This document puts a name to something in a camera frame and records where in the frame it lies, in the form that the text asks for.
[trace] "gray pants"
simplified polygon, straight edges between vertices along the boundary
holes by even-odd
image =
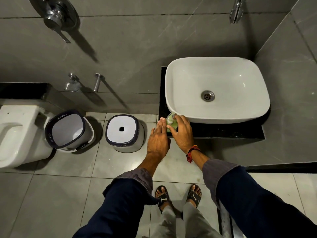
[[[183,217],[185,238],[223,238],[189,202],[184,205]],[[176,216],[171,206],[164,208],[160,223],[151,238],[176,238]]]

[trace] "left hand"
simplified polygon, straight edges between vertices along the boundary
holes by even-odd
[[[166,133],[166,120],[161,118],[157,122],[156,128],[151,130],[151,135],[147,141],[147,153],[163,159],[170,149],[170,145],[171,140],[167,138]]]

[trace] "bathroom floor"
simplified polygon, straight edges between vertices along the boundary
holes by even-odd
[[[107,121],[115,114],[87,113],[99,140],[85,152],[56,152],[51,159],[0,169],[0,237],[72,237],[85,225],[103,202],[102,191],[112,179],[136,168],[146,155],[146,142],[134,153],[115,151],[104,137]],[[134,115],[142,121],[147,138],[156,126],[156,115]],[[209,140],[199,140],[208,147]],[[317,174],[250,173],[264,188],[294,205],[317,223]],[[203,197],[198,209],[219,231],[218,213],[201,171],[189,164],[172,139],[167,156],[158,166],[154,188],[163,184],[174,206],[182,210],[188,188],[199,184]],[[160,211],[145,206],[137,237],[150,237]],[[184,225],[177,219],[177,237],[184,236]]]

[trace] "rolled sleeve cuff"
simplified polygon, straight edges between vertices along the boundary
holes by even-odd
[[[111,184],[109,184],[104,190],[104,192],[102,193],[104,197],[106,196],[113,182],[118,179],[133,179],[139,182],[146,189],[148,195],[150,196],[151,204],[156,204],[158,202],[158,199],[152,196],[152,191],[153,191],[152,176],[149,174],[149,172],[145,168],[136,168],[131,171],[124,172],[123,174],[114,178]]]
[[[218,208],[219,203],[216,199],[218,182],[222,176],[237,166],[239,165],[217,159],[210,159],[203,166],[203,178],[205,185],[210,190],[211,198]]]

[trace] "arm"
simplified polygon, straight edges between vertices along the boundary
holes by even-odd
[[[166,134],[166,121],[152,129],[147,144],[147,155],[138,168],[116,177],[107,186],[101,207],[80,228],[73,238],[135,237],[144,205],[153,205],[152,177],[157,165],[166,156],[170,141]]]
[[[178,132],[167,127],[187,154],[194,145],[192,128],[186,117],[175,117]],[[213,201],[221,201],[246,237],[304,237],[317,232],[311,220],[258,185],[243,167],[210,159],[198,150],[192,151],[192,159],[202,170]]]

